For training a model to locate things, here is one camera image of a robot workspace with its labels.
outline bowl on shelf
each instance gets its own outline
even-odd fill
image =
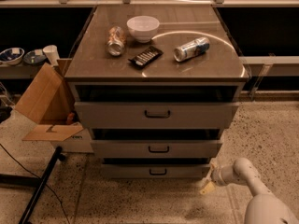
[[[0,64],[17,65],[24,53],[24,49],[21,48],[5,49],[0,53]]]
[[[47,57],[42,49],[34,49],[26,53],[22,60],[24,64],[39,66],[45,63]]]
[[[147,43],[158,33],[160,22],[151,16],[136,16],[128,20],[127,26],[136,41]]]

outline terrazzo floor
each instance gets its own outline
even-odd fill
[[[27,169],[42,175],[54,151],[49,142],[21,139],[35,124],[17,111],[0,124],[0,144]],[[242,102],[214,160],[252,161],[263,182],[299,217],[299,102]],[[120,179],[100,176],[93,154],[66,153],[57,162],[30,222],[241,224],[251,195],[247,187],[217,187],[200,195],[190,179]],[[0,147],[0,173],[28,175]],[[0,188],[0,223],[19,223],[33,189]]]

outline countertop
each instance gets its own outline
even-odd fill
[[[137,15],[157,18],[158,34],[140,44],[128,34],[126,22]],[[127,34],[126,50],[120,57],[107,52],[108,30],[119,25]],[[210,49],[196,58],[178,63],[174,48],[206,36]],[[150,45],[164,54],[142,70],[128,59]],[[65,75],[68,81],[246,81],[249,76],[210,5],[101,5],[82,38]]]

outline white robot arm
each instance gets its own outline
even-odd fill
[[[253,198],[247,206],[245,224],[299,224],[291,209],[262,182],[249,160],[240,158],[233,165],[215,168],[211,180],[218,186],[235,183],[249,187]]]

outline cabinet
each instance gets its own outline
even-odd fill
[[[126,51],[106,51],[112,25],[156,17],[148,44],[127,36]],[[207,36],[205,54],[178,63],[176,46]],[[129,58],[152,45],[164,54],[143,70]],[[102,175],[111,178],[203,178],[222,145],[249,76],[210,5],[101,5],[65,75],[88,128]]]

